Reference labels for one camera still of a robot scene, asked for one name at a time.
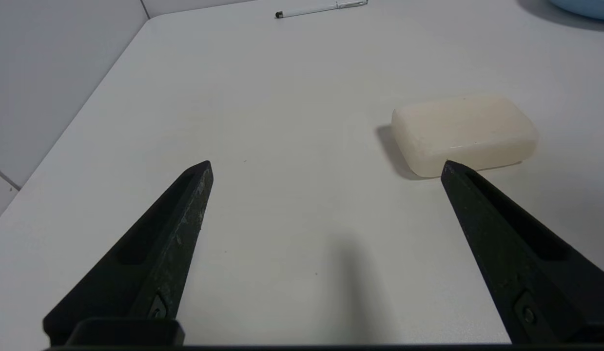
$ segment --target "soap bar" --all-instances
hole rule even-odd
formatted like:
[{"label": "soap bar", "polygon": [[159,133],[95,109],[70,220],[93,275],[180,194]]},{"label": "soap bar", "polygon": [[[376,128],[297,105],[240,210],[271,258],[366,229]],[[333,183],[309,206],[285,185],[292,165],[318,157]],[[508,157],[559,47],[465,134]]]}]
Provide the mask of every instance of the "soap bar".
[{"label": "soap bar", "polygon": [[395,109],[391,129],[408,166],[421,177],[440,177],[446,160],[473,169],[514,164],[531,156],[538,142],[531,120],[494,95]]}]

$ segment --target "blue bowl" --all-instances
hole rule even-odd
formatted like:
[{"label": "blue bowl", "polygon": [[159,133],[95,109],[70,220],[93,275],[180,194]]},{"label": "blue bowl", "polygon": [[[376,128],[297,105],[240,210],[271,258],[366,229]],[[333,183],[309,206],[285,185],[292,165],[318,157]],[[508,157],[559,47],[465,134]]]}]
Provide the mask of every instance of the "blue bowl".
[{"label": "blue bowl", "polygon": [[553,4],[582,16],[604,20],[604,0],[550,0]]}]

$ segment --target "white table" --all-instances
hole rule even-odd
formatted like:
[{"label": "white table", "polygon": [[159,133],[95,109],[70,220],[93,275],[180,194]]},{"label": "white table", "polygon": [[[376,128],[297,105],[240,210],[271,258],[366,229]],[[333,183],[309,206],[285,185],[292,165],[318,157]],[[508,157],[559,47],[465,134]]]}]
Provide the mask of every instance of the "white table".
[{"label": "white table", "polygon": [[604,31],[509,0],[273,18],[305,4],[146,23],[0,218],[0,350],[45,347],[46,313],[207,159],[187,344],[508,342],[440,180],[387,134],[461,94],[533,120],[536,154],[482,174],[604,270]]}]

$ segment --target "screw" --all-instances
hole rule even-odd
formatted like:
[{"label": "screw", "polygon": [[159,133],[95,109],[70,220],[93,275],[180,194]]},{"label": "screw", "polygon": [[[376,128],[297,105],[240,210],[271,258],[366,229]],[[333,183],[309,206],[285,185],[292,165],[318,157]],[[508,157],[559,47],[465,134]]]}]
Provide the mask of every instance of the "screw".
[{"label": "screw", "polygon": [[523,309],[523,318],[525,322],[529,324],[536,324],[536,315],[534,314],[534,311],[529,308],[529,306],[526,306]]}]

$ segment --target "white pen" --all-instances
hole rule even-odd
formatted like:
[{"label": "white pen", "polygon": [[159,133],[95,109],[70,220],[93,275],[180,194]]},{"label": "white pen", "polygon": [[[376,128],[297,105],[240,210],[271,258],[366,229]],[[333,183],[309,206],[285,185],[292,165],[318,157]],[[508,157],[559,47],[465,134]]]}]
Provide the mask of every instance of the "white pen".
[{"label": "white pen", "polygon": [[300,14],[308,14],[308,13],[319,13],[321,11],[335,10],[335,9],[346,9],[347,7],[356,7],[366,5],[369,0],[358,0],[358,1],[336,1],[334,5],[325,5],[325,6],[317,6],[311,7],[309,9],[295,9],[288,11],[278,11],[275,13],[276,18],[284,18],[291,16],[299,16]]}]

